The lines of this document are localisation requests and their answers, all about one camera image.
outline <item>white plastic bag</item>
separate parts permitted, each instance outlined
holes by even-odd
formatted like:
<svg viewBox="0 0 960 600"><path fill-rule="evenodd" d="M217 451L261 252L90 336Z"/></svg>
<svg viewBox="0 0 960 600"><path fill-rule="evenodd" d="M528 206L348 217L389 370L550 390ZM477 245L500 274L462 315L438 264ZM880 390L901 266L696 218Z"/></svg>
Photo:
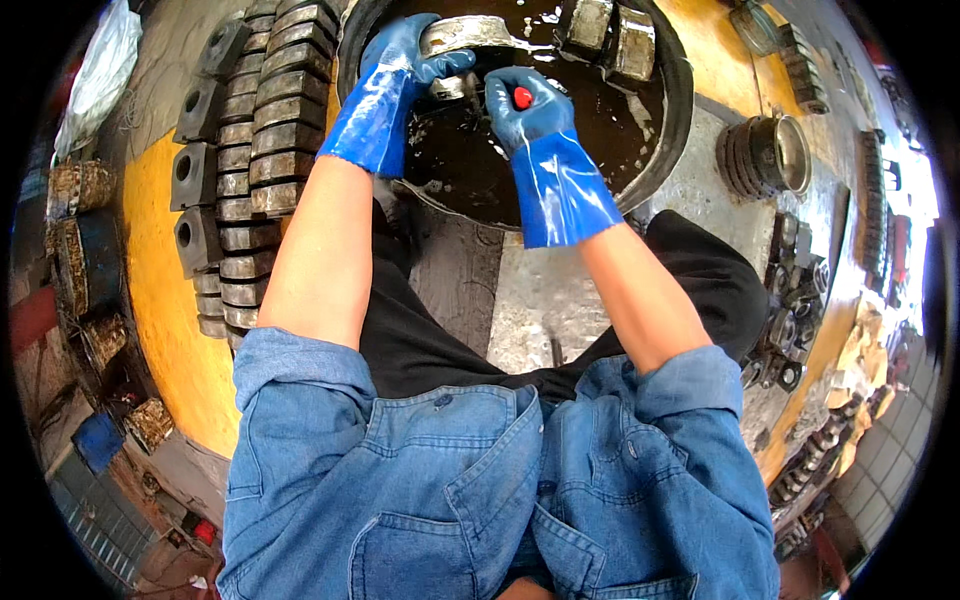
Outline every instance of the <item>white plastic bag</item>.
<svg viewBox="0 0 960 600"><path fill-rule="evenodd" d="M54 141L57 159L65 159L93 140L127 87L142 35L140 15L131 12L127 0L113 0L100 15Z"/></svg>

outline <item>blue denim shirt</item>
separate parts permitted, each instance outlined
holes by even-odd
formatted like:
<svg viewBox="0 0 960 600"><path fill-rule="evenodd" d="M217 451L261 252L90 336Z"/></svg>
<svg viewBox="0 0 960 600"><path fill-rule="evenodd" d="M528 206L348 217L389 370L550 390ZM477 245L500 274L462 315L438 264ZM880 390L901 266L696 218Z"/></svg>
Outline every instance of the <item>blue denim shirt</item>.
<svg viewBox="0 0 960 600"><path fill-rule="evenodd" d="M720 348L646 375L597 361L560 405L488 385L388 400L356 351L261 328L233 378L225 598L491 598L522 541L562 598L777 597Z"/></svg>

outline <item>forearm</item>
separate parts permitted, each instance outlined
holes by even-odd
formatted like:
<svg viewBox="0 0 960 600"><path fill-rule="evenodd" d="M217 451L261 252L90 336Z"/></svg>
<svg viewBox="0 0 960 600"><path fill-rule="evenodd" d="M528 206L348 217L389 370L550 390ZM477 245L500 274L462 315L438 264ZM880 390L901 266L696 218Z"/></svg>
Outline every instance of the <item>forearm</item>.
<svg viewBox="0 0 960 600"><path fill-rule="evenodd" d="M711 344L689 296L629 226L605 229L578 248L620 344L641 373Z"/></svg>
<svg viewBox="0 0 960 600"><path fill-rule="evenodd" d="M358 349L372 278L373 177L320 156L276 256L257 326Z"/></svg>

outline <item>glove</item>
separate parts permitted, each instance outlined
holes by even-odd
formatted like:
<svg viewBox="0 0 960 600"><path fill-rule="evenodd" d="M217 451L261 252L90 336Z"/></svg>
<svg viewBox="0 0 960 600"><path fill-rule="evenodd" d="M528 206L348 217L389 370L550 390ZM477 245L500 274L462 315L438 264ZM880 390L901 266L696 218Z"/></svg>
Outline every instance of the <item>glove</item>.
<svg viewBox="0 0 960 600"><path fill-rule="evenodd" d="M410 106L434 79L461 73L476 61L470 50L423 59L420 34L439 19L433 13L399 19L371 40L360 60L360 80L317 156L339 156L383 177L403 177Z"/></svg>
<svg viewBox="0 0 960 600"><path fill-rule="evenodd" d="M514 169L523 246L572 246L622 223L603 176L577 139L570 100L527 67L491 71L486 83L493 132ZM514 107L511 92L519 86L534 97L526 110Z"/></svg>

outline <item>red handle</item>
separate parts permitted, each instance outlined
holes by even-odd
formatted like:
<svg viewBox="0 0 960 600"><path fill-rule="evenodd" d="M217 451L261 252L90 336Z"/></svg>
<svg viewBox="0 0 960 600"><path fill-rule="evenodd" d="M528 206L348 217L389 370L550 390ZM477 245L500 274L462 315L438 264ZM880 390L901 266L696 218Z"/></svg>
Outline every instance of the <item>red handle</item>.
<svg viewBox="0 0 960 600"><path fill-rule="evenodd" d="M526 110L534 103L534 95L526 87L514 89L514 104L520 110Z"/></svg>

